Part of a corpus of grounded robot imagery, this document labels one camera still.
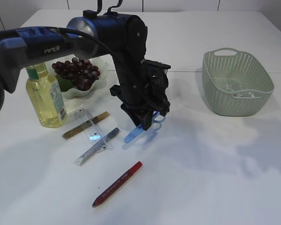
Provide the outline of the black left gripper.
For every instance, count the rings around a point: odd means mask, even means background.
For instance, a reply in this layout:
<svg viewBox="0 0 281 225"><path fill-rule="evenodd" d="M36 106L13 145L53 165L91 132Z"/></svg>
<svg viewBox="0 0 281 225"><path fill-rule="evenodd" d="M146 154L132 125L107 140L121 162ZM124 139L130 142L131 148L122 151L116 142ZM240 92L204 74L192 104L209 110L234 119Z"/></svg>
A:
<svg viewBox="0 0 281 225"><path fill-rule="evenodd" d="M165 116L170 111L166 96L169 86L167 72L171 66L158 61L143 59L138 69L131 70L126 63L114 60L118 79L125 78L128 84L113 85L112 96L121 101L121 109L131 118L135 126L147 131L152 125L154 111Z"/></svg>

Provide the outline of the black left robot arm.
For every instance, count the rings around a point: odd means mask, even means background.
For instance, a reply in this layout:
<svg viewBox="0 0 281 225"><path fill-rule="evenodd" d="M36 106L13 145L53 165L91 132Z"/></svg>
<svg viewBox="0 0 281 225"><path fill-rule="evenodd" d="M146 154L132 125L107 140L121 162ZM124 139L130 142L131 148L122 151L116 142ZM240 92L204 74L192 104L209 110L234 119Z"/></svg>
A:
<svg viewBox="0 0 281 225"><path fill-rule="evenodd" d="M87 60L110 55L119 85L111 87L121 109L135 125L151 127L154 112L165 116L170 103L166 71L169 65L145 59L148 28L136 15L120 14L109 7L101 14L85 10L66 28L34 26L0 31L0 110L5 92L16 89L20 71L70 54Z"/></svg>

